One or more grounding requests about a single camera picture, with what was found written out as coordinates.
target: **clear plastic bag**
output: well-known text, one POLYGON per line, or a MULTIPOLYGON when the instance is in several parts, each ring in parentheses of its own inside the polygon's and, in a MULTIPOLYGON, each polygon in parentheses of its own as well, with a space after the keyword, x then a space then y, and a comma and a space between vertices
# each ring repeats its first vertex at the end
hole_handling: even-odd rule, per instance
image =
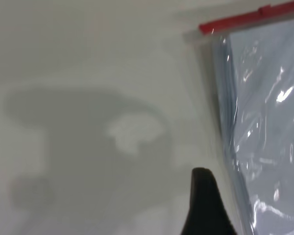
POLYGON ((219 37, 213 56, 246 233, 294 235, 294 20, 219 37))

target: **plastic bag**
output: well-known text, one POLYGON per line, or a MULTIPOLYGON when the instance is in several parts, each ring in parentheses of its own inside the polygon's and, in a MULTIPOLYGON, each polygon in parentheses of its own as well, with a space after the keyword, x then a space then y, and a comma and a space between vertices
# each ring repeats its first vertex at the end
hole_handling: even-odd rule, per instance
POLYGON ((219 37, 213 56, 245 231, 294 235, 294 20, 219 37))

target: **red zipper seal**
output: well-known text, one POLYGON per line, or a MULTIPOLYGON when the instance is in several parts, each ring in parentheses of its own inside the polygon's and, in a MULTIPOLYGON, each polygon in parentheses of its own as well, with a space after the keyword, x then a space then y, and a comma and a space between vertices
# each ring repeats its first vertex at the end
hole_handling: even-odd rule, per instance
POLYGON ((212 34, 224 31, 226 29, 244 26, 269 18, 287 15, 290 13, 294 13, 294 1, 276 6, 263 6, 254 12, 224 18, 205 24, 200 24, 198 28, 204 35, 209 33, 212 34))

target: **ziplock bag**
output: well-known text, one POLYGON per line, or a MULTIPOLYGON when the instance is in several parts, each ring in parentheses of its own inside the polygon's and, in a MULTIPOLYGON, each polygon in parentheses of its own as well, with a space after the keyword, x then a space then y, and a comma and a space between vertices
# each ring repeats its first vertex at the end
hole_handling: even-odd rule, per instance
POLYGON ((213 57, 224 154, 245 232, 294 235, 294 19, 218 37, 213 57))

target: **white surface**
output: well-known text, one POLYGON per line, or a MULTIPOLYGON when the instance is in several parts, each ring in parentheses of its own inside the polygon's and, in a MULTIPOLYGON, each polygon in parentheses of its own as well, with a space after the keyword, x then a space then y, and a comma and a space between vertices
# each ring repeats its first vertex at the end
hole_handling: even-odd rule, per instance
POLYGON ((198 166, 239 227, 197 3, 0 0, 0 235, 179 234, 198 166))

